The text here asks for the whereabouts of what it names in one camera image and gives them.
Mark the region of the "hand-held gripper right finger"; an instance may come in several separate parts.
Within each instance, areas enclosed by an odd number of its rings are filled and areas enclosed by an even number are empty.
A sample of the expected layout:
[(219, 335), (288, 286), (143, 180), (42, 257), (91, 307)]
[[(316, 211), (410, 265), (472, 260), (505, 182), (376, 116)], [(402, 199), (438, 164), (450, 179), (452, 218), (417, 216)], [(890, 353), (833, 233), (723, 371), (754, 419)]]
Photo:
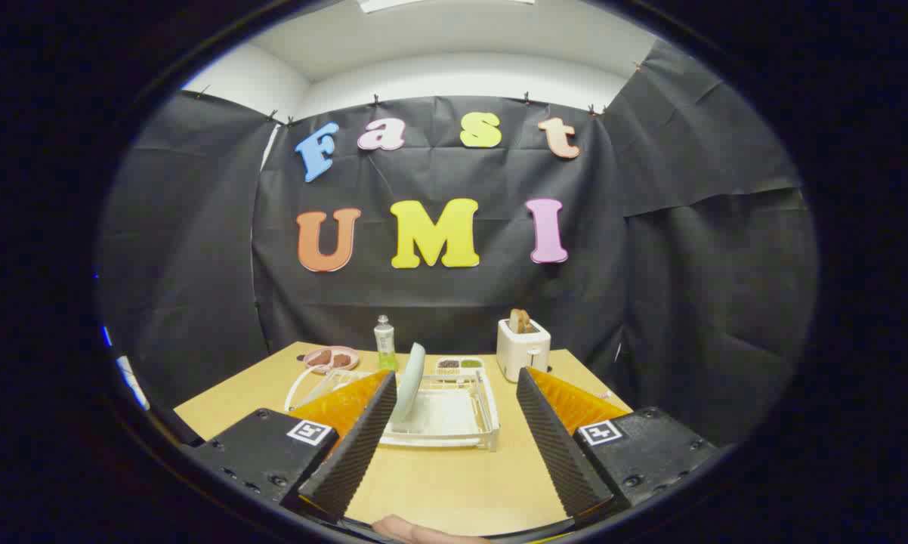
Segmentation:
[(627, 411), (533, 367), (517, 402), (565, 513), (588, 521), (625, 511), (720, 457), (715, 444), (665, 411)]

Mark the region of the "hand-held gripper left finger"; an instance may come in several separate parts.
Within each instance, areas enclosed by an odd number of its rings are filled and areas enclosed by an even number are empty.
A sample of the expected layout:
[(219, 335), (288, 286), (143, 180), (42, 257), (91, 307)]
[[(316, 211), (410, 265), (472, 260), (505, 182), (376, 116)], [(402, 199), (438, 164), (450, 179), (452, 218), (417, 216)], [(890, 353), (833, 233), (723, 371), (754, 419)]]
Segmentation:
[(290, 413), (260, 407), (187, 454), (255, 502), (336, 523), (346, 514), (397, 402), (381, 369)]

